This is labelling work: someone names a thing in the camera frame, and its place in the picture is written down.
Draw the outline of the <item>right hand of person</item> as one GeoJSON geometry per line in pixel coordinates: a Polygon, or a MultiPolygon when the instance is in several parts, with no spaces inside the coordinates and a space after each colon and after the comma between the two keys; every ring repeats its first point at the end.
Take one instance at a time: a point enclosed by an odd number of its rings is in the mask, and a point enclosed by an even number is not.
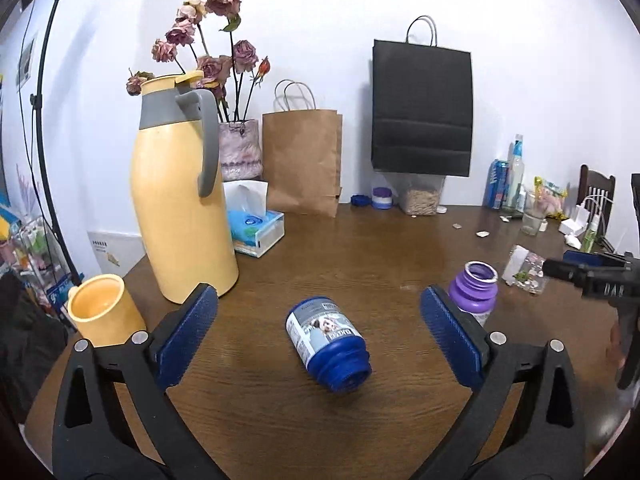
{"type": "Polygon", "coordinates": [[[622,370],[625,366],[628,352],[627,339],[626,328],[620,324],[620,321],[616,321],[611,327],[610,342],[605,351],[606,359],[616,370],[622,370]]]}

